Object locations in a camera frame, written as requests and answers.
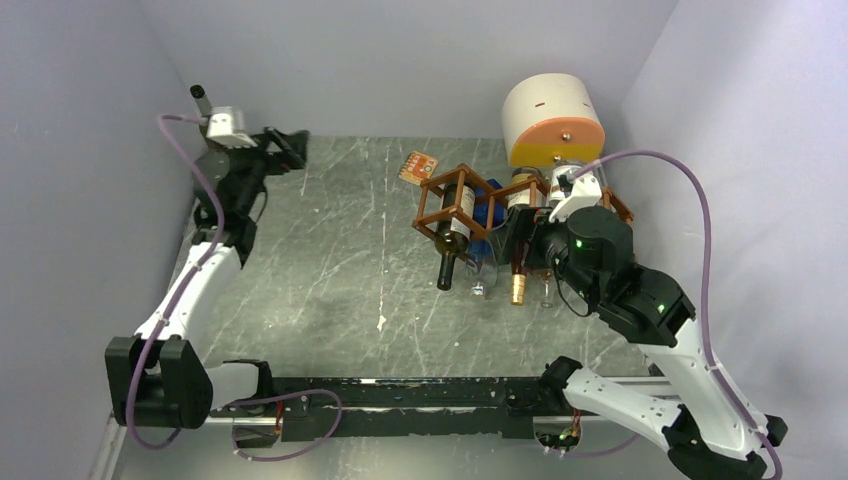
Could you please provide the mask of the dark green black-capped bottle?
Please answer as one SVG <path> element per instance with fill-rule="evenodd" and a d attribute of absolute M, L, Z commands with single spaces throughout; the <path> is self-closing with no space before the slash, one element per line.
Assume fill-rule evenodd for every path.
<path fill-rule="evenodd" d="M 443 189 L 442 208 L 449 208 L 459 199 L 459 207 L 465 212 L 473 212 L 475 206 L 474 187 L 465 182 L 461 192 L 457 183 L 449 183 Z M 471 229 L 456 217 L 449 217 L 438 222 L 435 248 L 440 254 L 440 267 L 436 286 L 439 290 L 448 291 L 452 287 L 454 266 L 456 260 L 463 255 L 470 243 Z"/>

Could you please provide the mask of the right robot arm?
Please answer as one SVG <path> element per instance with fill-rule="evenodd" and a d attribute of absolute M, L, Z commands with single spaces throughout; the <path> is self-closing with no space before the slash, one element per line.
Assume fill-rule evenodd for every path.
<path fill-rule="evenodd" d="M 540 377 L 550 413 L 570 407 L 612 421 L 660 448 L 691 479 L 777 479 L 776 447 L 785 421 L 754 408 L 708 344 L 706 318 L 678 282 L 640 265 L 632 228 L 600 206 L 549 220 L 548 209 L 519 206 L 487 235 L 507 263 L 517 248 L 529 269 L 549 270 L 610 329 L 635 345 L 665 375 L 673 401 L 640 394 L 567 357 Z"/>

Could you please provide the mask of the clear round liquor bottle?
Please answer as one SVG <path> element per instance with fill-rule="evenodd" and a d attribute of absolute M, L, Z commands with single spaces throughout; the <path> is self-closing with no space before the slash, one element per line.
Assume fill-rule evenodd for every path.
<path fill-rule="evenodd" d="M 552 191 L 553 188 L 556 187 L 556 180 L 557 180 L 557 177 L 559 175 L 565 174 L 569 177 L 570 180 L 572 180 L 576 177 L 579 177 L 579 176 L 582 176 L 586 173 L 591 172 L 591 171 L 584 172 L 582 175 L 580 175 L 581 171 L 582 171 L 582 166 L 578 165 L 575 162 L 558 161 L 555 164 L 554 169 L 552 171 L 552 175 L 551 175 L 551 191 Z M 578 211 L 583 210 L 583 209 L 587 209 L 587 208 L 592 208 L 592 207 L 595 207 L 595 206 L 581 208 L 581 209 L 577 210 L 576 212 L 574 212 L 572 215 L 570 215 L 564 221 L 566 223 L 567 227 L 569 226 L 569 223 L 572 221 L 572 217 Z M 590 290 L 593 279 L 592 279 L 592 275 L 587 273 L 577 263 L 577 254 L 582 249 L 583 242 L 579 241 L 576 237 L 574 237 L 570 233 L 570 231 L 569 231 L 569 234 L 570 234 L 570 240 L 569 240 L 569 253 L 568 253 L 567 262 L 565 264 L 563 264 L 560 269 L 551 269 L 551 272 L 552 272 L 552 275 L 554 277 L 557 294 L 560 296 L 560 299 L 566 304 L 566 306 L 568 307 L 568 309 L 572 313 L 575 313 L 578 317 L 586 318 L 593 311 L 592 304 L 590 303 L 590 301 L 587 298 L 587 295 L 589 294 L 589 290 Z M 586 303 L 586 312 L 585 313 L 579 313 L 565 299 L 565 296 L 562 293 L 562 286 L 561 286 L 562 283 L 565 283 L 568 287 L 570 287 Z"/>

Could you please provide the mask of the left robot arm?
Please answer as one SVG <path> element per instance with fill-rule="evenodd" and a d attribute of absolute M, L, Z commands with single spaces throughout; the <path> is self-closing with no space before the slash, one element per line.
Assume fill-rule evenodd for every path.
<path fill-rule="evenodd" d="M 195 225 L 183 269 L 153 314 L 128 337 L 115 337 L 105 365 L 119 424 L 196 429 L 237 402 L 249 414 L 273 409 L 277 388 L 265 361 L 207 367 L 194 349 L 213 309 L 253 249 L 251 212 L 266 179 L 305 168 L 310 133 L 266 127 L 243 148 L 217 147 L 193 161 Z"/>

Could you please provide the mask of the olive green wine bottle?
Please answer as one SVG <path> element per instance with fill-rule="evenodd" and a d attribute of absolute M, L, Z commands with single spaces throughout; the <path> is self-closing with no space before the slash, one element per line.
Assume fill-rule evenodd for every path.
<path fill-rule="evenodd" d="M 189 87 L 189 92 L 196 103 L 200 116 L 209 117 L 212 112 L 212 104 L 204 87 L 200 84 L 194 84 Z"/>

